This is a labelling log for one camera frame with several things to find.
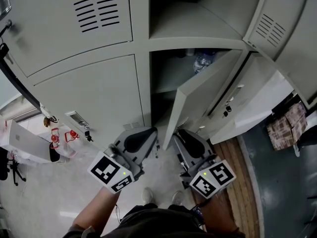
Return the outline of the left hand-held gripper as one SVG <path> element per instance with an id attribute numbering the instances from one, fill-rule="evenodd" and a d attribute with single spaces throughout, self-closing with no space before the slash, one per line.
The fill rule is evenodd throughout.
<path id="1" fill-rule="evenodd" d="M 158 138 L 156 127 L 137 127 L 122 132 L 105 151 L 100 151 L 88 168 L 111 193 L 118 193 L 145 172 L 142 162 Z"/>

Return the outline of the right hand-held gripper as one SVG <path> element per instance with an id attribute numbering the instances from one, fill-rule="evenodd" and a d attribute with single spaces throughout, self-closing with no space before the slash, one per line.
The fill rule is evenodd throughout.
<path id="1" fill-rule="evenodd" d="M 184 168 L 180 180 L 185 189 L 191 188 L 203 198 L 210 199 L 236 179 L 229 163 L 197 134 L 180 129 L 173 134 L 172 145 Z"/>

